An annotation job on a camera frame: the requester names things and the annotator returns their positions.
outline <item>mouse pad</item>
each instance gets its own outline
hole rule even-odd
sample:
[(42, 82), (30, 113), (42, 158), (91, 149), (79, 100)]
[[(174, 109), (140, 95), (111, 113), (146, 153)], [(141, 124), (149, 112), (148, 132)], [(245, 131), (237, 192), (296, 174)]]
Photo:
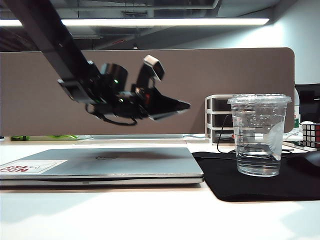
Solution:
[(194, 152), (214, 195), (227, 202), (320, 200), (320, 167), (299, 158), (301, 153), (282, 154), (280, 174), (249, 176), (238, 172), (235, 153)]

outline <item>sticker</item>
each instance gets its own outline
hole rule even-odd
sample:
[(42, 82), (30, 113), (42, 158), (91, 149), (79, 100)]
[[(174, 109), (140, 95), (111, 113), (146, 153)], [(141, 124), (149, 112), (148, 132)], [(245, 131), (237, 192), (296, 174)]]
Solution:
[(0, 174), (43, 174), (66, 161), (67, 160), (16, 160), (0, 165)]

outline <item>ceiling light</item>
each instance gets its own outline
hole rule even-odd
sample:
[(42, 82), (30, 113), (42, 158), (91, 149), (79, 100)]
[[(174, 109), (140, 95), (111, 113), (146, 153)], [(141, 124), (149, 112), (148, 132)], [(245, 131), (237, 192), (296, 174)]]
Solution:
[[(250, 26), (264, 25), (269, 18), (173, 18), (173, 19), (62, 19), (66, 26), (153, 27), (153, 26)], [(19, 20), (0, 19), (0, 26), (21, 26)]]

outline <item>desk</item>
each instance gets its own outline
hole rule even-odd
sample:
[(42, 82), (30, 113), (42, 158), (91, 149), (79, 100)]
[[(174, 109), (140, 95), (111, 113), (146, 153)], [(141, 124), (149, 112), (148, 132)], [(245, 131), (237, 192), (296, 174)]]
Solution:
[[(60, 148), (216, 151), (209, 143), (185, 139), (0, 144), (1, 164)], [(1, 240), (320, 239), (320, 201), (224, 202), (205, 182), (176, 187), (3, 191), (0, 197)]]

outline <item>silver laptop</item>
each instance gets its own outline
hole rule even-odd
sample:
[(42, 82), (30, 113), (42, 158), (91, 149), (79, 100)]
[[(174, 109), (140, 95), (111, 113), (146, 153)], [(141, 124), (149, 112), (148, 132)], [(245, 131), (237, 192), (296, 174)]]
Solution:
[(187, 148), (51, 149), (1, 165), (0, 185), (196, 184), (203, 175)]

